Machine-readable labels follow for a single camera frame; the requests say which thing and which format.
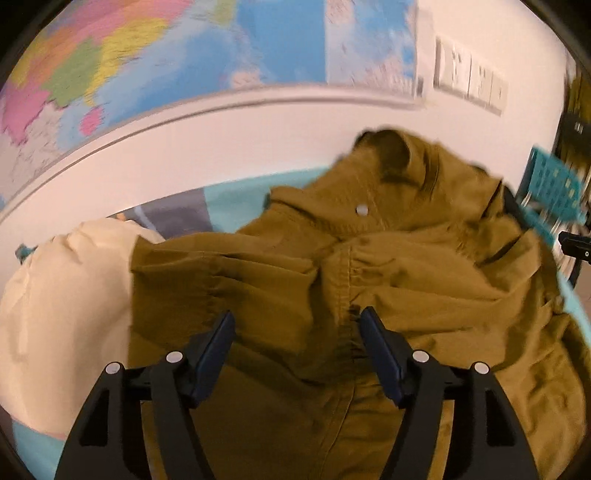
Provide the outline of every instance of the cream cloth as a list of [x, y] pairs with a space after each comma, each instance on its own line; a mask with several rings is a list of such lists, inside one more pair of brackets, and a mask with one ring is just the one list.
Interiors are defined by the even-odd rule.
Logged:
[[0, 404], [19, 422], [65, 439], [101, 370], [126, 364], [134, 222], [100, 219], [40, 245], [0, 302]]

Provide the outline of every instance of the clothing pile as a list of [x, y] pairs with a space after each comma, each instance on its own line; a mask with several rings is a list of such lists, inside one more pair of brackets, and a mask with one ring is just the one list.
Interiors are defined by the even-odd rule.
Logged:
[[[140, 238], [128, 364], [157, 362], [229, 309], [238, 338], [193, 412], [216, 477], [377, 479], [403, 412], [355, 322], [373, 306], [442, 364], [490, 365], [542, 478], [557, 478], [586, 434], [591, 359], [563, 312], [550, 250], [507, 214], [504, 196], [499, 179], [440, 145], [366, 132], [305, 189], [273, 189], [236, 234]], [[166, 478], [143, 408], [151, 466]], [[452, 414], [447, 405], [432, 478]]]

